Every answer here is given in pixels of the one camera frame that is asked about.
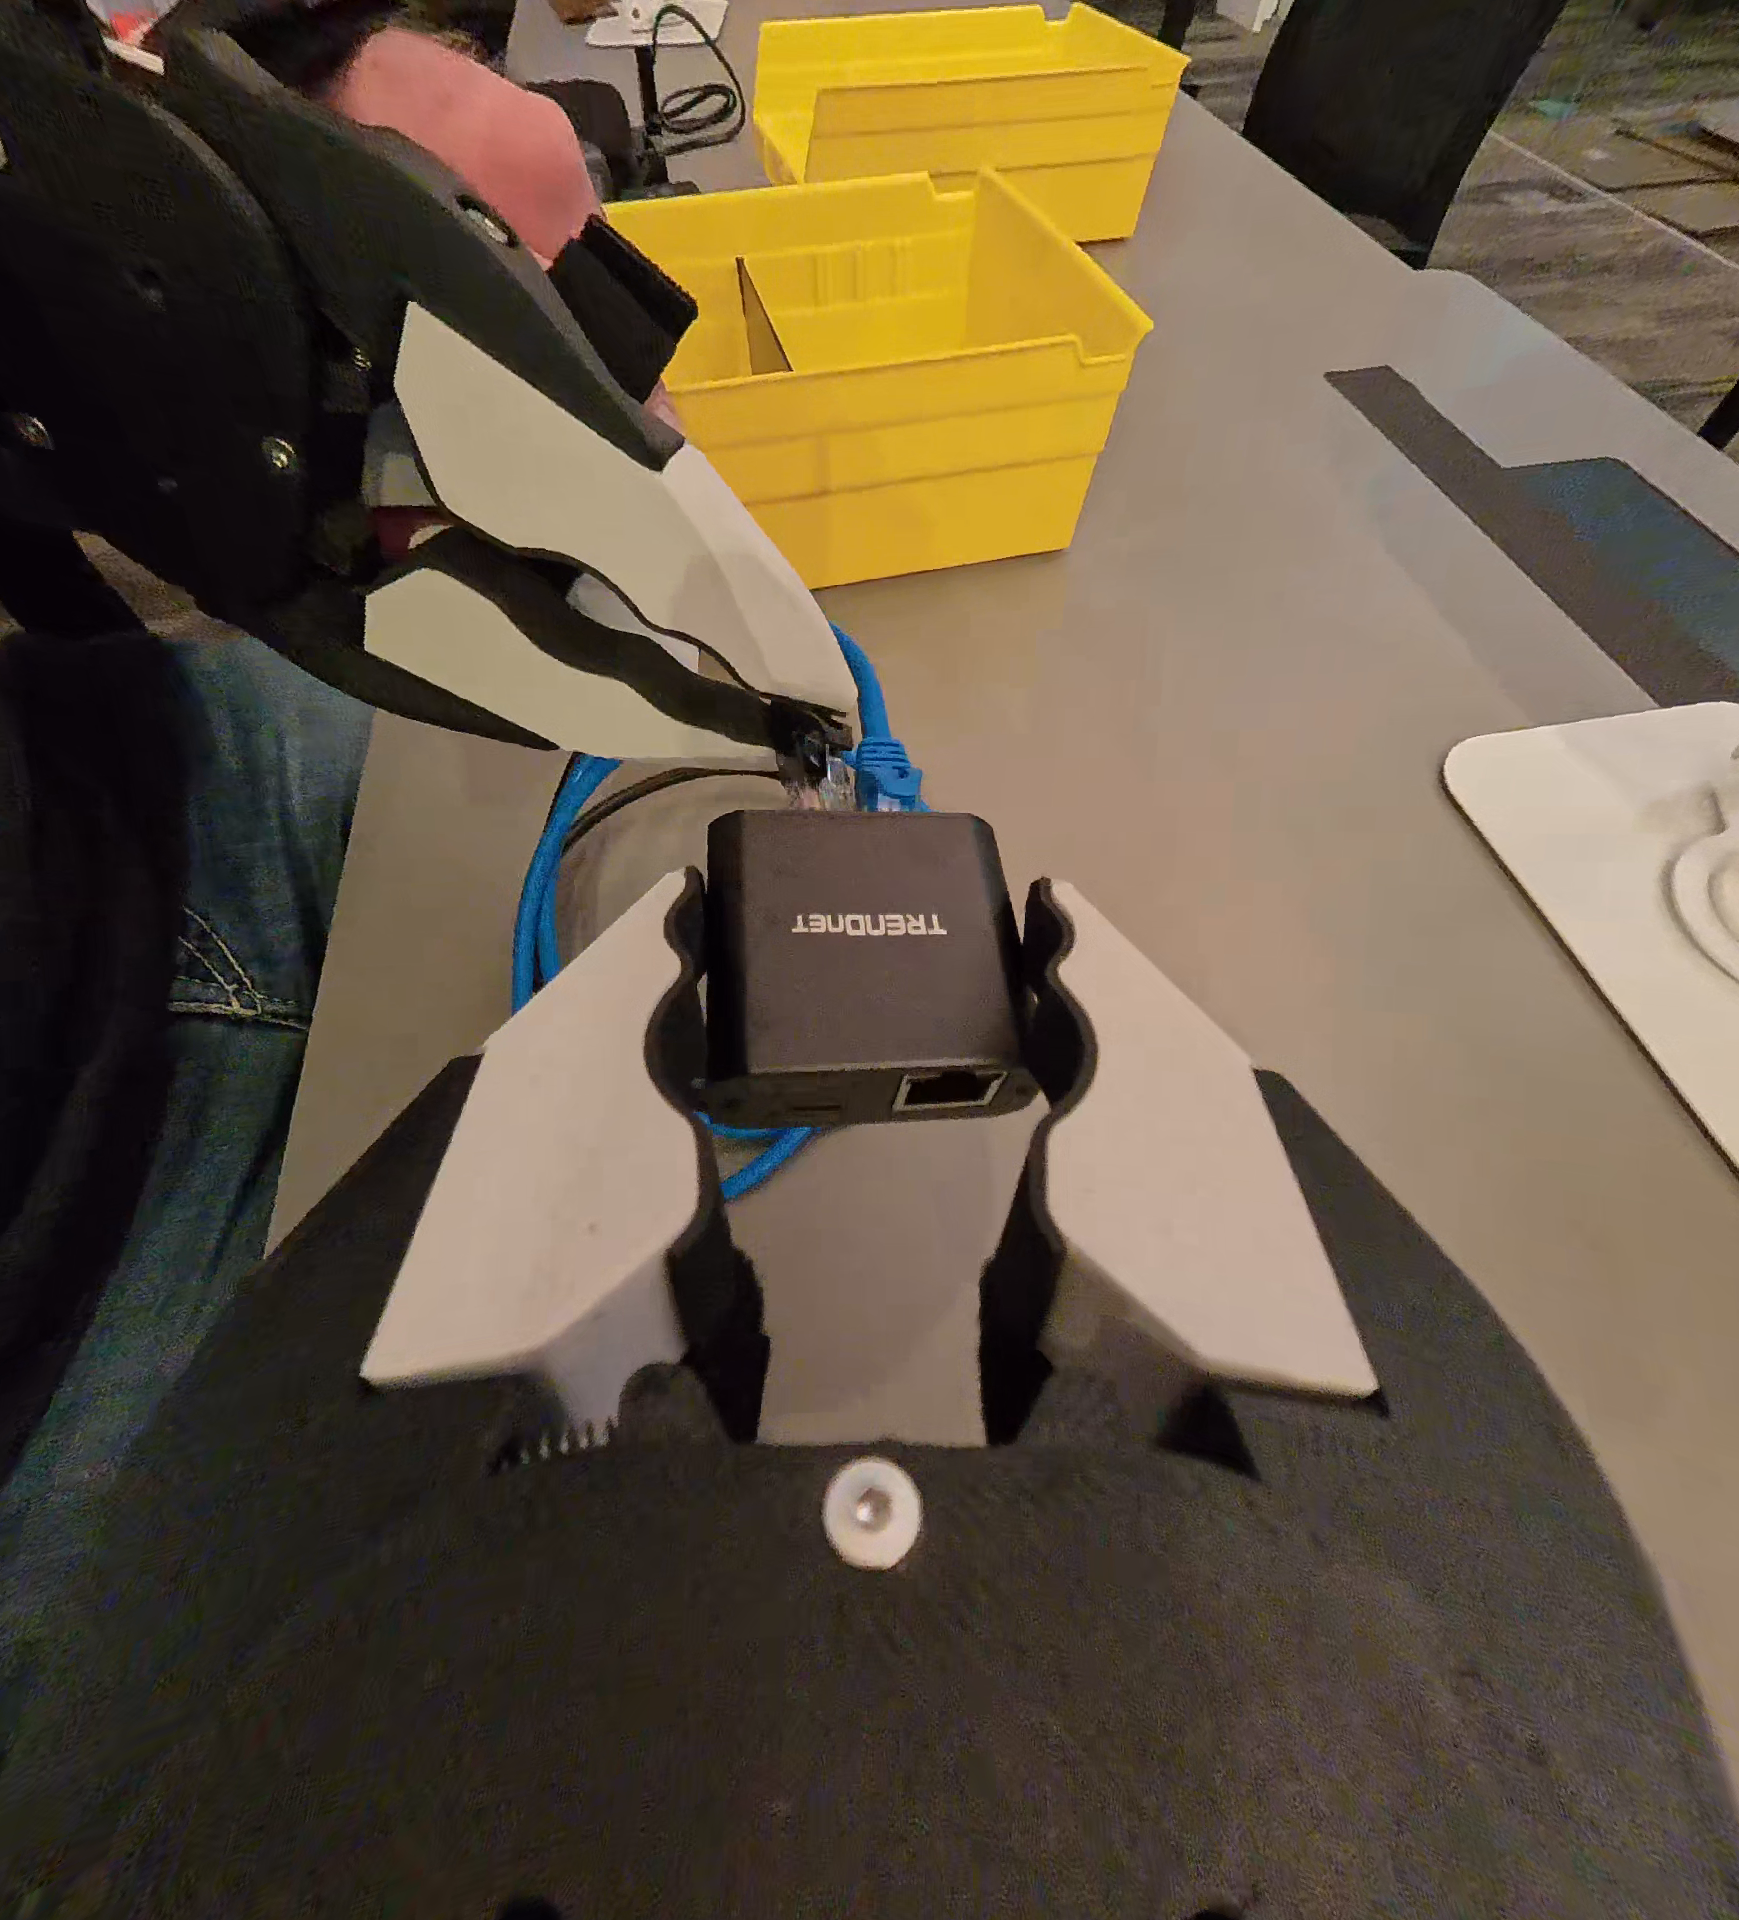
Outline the white charger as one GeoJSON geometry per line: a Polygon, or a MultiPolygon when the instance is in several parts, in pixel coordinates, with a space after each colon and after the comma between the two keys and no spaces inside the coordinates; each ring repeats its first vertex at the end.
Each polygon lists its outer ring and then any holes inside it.
{"type": "Polygon", "coordinates": [[[585,29],[596,50],[715,48],[728,4],[607,4],[585,29]]]}

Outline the black chair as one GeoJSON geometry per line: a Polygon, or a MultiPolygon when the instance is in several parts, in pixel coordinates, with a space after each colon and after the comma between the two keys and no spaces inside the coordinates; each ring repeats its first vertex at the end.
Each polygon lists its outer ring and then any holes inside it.
{"type": "Polygon", "coordinates": [[[1425,267],[1482,136],[1563,4],[1288,4],[1241,136],[1425,267]]]}

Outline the person's dark top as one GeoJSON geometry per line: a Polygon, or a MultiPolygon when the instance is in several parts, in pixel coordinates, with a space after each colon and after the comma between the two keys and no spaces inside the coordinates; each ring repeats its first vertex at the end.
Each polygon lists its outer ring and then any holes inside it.
{"type": "Polygon", "coordinates": [[[153,630],[0,643],[0,1490],[153,1162],[184,798],[180,676],[153,630]]]}

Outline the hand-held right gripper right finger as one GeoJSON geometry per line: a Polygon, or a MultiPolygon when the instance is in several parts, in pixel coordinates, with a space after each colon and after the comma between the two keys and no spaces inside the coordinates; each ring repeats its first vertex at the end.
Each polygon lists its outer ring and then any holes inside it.
{"type": "Polygon", "coordinates": [[[1056,1370],[1120,1403],[1374,1397],[1250,1052],[1069,883],[1031,885],[1025,967],[1045,1114],[979,1274],[979,1401],[1056,1370]]]}

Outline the person's jeans leg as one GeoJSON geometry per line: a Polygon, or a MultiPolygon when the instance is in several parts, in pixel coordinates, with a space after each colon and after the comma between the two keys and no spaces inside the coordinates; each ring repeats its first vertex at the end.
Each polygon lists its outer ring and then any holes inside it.
{"type": "Polygon", "coordinates": [[[124,1454],[265,1247],[369,742],[363,705],[256,638],[159,643],[187,787],[167,1088],[129,1230],[0,1490],[0,1772],[124,1454]]]}

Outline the yellow bin with divider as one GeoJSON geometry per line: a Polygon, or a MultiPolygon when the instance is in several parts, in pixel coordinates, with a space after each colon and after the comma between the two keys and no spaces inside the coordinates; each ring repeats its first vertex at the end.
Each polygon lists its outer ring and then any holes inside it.
{"type": "Polygon", "coordinates": [[[1069,545],[1149,320],[1010,177],[607,217],[692,297],[663,390],[804,589],[1069,545]]]}

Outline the white stand base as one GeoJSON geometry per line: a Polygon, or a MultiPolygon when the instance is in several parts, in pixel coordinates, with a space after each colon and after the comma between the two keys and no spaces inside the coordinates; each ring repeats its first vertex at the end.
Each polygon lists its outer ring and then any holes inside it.
{"type": "Polygon", "coordinates": [[[1685,937],[1675,857],[1739,834],[1739,705],[1469,738],[1442,781],[1466,824],[1739,1172],[1739,984],[1685,937]]]}

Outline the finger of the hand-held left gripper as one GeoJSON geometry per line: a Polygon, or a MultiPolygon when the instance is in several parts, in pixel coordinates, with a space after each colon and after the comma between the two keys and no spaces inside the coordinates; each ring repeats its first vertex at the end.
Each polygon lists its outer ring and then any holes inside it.
{"type": "Polygon", "coordinates": [[[461,527],[582,565],[756,693],[855,705],[821,601],[692,442],[647,467],[416,300],[397,403],[427,493],[461,527]]]}
{"type": "Polygon", "coordinates": [[[531,740],[607,758],[843,751],[853,710],[762,693],[604,582],[435,532],[363,598],[363,654],[531,740]]]}

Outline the person's left hand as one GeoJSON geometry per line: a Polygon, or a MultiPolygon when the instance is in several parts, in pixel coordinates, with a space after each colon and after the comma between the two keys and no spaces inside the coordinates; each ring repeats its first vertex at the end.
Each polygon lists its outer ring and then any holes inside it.
{"type": "Polygon", "coordinates": [[[322,106],[416,142],[515,231],[541,267],[550,267],[599,214],[566,110],[444,37],[380,26],[322,86],[322,106]]]}

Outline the black network adapter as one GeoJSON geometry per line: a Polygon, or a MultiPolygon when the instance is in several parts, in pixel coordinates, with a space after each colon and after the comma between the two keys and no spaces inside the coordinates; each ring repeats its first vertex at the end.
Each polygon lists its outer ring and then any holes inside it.
{"type": "Polygon", "coordinates": [[[703,1088],[734,1130],[1014,1114],[1026,984],[974,811],[734,810],[703,843],[703,1088]]]}

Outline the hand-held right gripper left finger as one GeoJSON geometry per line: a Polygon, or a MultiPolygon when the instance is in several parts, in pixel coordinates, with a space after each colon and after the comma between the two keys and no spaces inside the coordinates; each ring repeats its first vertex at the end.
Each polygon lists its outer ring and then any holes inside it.
{"type": "Polygon", "coordinates": [[[756,1274],[692,1111],[703,883],[671,871],[509,1017],[423,1195],[369,1386],[756,1384],[756,1274]]]}

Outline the black device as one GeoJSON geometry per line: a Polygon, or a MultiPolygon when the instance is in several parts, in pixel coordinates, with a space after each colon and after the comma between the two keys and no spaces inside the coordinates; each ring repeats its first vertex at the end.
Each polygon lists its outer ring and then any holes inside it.
{"type": "Polygon", "coordinates": [[[669,175],[653,136],[631,124],[629,101],[604,78],[541,78],[524,89],[561,110],[585,153],[599,203],[697,194],[700,186],[669,175]]]}

